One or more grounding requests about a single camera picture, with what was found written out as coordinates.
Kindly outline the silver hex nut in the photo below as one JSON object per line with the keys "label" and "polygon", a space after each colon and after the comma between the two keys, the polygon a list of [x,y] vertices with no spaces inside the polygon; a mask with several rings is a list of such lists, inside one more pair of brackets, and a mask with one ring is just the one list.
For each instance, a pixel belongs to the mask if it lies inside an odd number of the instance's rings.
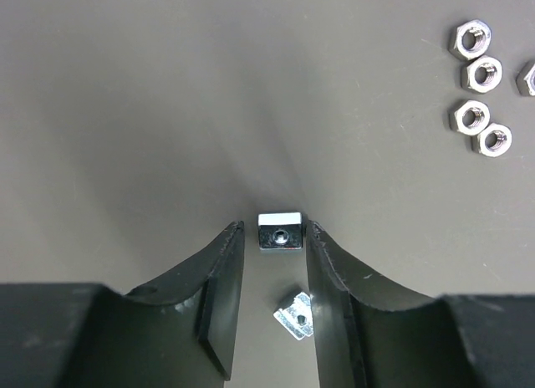
{"label": "silver hex nut", "polygon": [[501,83],[502,75],[502,62],[483,55],[461,68],[461,87],[476,94],[486,94]]}
{"label": "silver hex nut", "polygon": [[489,158],[502,156],[509,151],[511,146],[511,129],[498,123],[491,123],[472,140],[472,149]]}
{"label": "silver hex nut", "polygon": [[482,20],[473,19],[453,29],[449,51],[460,60],[472,61],[487,52],[491,41],[491,28]]}
{"label": "silver hex nut", "polygon": [[479,100],[465,100],[449,111],[450,128],[463,135],[475,136],[490,124],[489,107]]}
{"label": "silver hex nut", "polygon": [[535,96],[535,63],[534,60],[526,62],[516,77],[516,86],[520,95],[526,97]]}

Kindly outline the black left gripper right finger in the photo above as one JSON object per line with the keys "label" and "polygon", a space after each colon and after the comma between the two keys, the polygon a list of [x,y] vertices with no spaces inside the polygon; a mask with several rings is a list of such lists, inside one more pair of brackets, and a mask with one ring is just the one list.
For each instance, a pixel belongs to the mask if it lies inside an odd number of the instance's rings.
{"label": "black left gripper right finger", "polygon": [[321,386],[533,386],[531,294],[420,294],[314,221],[306,259]]}

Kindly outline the silver T-slot nut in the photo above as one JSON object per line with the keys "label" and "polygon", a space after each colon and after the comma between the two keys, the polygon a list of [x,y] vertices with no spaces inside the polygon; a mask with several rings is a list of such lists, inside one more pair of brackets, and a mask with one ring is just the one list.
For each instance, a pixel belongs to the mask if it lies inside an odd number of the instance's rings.
{"label": "silver T-slot nut", "polygon": [[300,250],[303,247],[301,212],[261,213],[257,217],[258,245],[263,251]]}
{"label": "silver T-slot nut", "polygon": [[311,298],[304,291],[283,300],[273,317],[298,341],[313,336]]}

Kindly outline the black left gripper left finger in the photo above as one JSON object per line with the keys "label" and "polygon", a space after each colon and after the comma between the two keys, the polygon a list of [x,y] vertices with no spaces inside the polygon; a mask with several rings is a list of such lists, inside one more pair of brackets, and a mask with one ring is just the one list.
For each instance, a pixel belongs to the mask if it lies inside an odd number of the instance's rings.
{"label": "black left gripper left finger", "polygon": [[231,378],[245,231],[230,223],[160,276],[1,287],[4,387],[222,387]]}

